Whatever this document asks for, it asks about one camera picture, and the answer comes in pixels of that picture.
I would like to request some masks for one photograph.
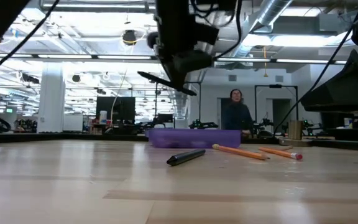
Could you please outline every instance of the woman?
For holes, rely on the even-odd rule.
[[[231,104],[226,108],[223,122],[227,130],[242,130],[246,136],[251,134],[252,118],[248,106],[242,103],[242,93],[238,89],[230,92]]]

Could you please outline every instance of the white column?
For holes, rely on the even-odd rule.
[[[63,63],[44,62],[37,132],[63,131],[66,85]]]

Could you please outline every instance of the purple container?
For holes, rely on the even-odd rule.
[[[157,148],[212,148],[213,144],[237,148],[241,144],[238,130],[153,128],[148,136]]]

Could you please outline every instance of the wooden table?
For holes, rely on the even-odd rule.
[[[258,146],[243,146],[255,151]],[[358,224],[358,151],[295,148],[258,161],[146,142],[0,144],[0,223]]]

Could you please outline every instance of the ceiling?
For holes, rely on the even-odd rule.
[[[41,2],[41,5],[53,1]],[[67,11],[57,7],[46,23],[33,35],[33,37],[18,51],[20,54],[87,54],[87,55],[154,55],[148,48],[145,38],[147,34],[157,31],[152,13],[131,12],[133,8],[121,9],[121,12],[106,12],[107,9],[98,9],[97,4],[109,4],[110,1],[76,1],[62,0],[60,4],[82,4],[87,7],[76,7]],[[242,20],[244,15],[250,15],[259,10],[260,2],[255,0],[244,1]],[[293,1],[282,16],[316,17],[324,13],[324,10],[337,4],[329,13],[337,13],[348,7],[357,6],[358,1]],[[11,28],[5,33],[0,43],[0,53],[10,52],[44,17],[44,13],[37,7],[38,4],[29,4],[24,9]],[[213,24],[222,24],[228,16],[224,13],[212,13],[208,19]],[[137,42],[134,46],[127,46],[122,42],[125,30],[135,30]],[[228,49],[237,40],[235,23],[221,28],[219,40],[215,46],[199,43],[198,48],[211,54],[217,54]],[[350,49],[354,46],[344,47],[337,56],[337,60],[345,60]],[[268,45],[265,48],[253,47],[250,54],[253,57],[267,58],[296,58],[327,60],[334,47],[281,47]],[[40,85],[23,82],[22,74],[30,75],[42,81],[43,63],[40,60],[8,60],[0,66],[0,104],[21,105],[20,112],[32,114],[37,112],[39,103]],[[137,97],[138,118],[151,118],[155,109],[155,84],[140,77],[137,71],[153,73],[160,77],[166,77],[162,67],[157,63],[123,63],[123,62],[92,62],[71,61],[64,62],[67,81],[66,113],[95,114],[96,104],[94,100],[100,96],[96,90],[90,87],[104,89],[104,96],[135,96]],[[257,71],[264,68],[264,63],[253,63],[246,69]],[[282,69],[283,73],[291,72],[298,68],[294,64],[269,64],[273,70]],[[219,69],[208,68],[206,83],[230,84],[226,79],[219,77]],[[73,75],[79,75],[81,81],[75,83]],[[188,80],[199,81],[200,73],[189,74]],[[158,86],[161,95],[158,96],[158,113],[175,113],[177,118],[186,116],[186,97],[175,91]]]

